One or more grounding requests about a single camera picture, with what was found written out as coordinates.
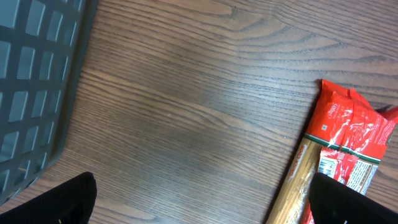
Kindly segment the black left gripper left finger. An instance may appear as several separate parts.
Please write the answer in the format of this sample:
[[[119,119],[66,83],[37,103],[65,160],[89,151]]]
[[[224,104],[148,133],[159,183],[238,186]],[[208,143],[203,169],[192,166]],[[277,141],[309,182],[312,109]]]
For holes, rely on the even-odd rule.
[[[87,224],[97,196],[94,175],[84,172],[1,214],[1,224]]]

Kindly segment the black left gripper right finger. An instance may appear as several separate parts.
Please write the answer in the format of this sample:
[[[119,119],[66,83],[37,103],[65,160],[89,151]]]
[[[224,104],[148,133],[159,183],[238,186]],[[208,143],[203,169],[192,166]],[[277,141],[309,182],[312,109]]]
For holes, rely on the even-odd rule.
[[[397,224],[397,213],[322,173],[308,195],[315,224]]]

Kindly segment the orange spaghetti packet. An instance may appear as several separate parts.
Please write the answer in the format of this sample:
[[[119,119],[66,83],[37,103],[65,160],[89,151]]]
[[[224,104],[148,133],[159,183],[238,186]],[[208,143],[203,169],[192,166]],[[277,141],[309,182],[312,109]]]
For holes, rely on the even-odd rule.
[[[397,108],[378,112],[353,88],[326,79],[267,223],[313,223],[308,193],[320,172],[365,195],[397,126]]]

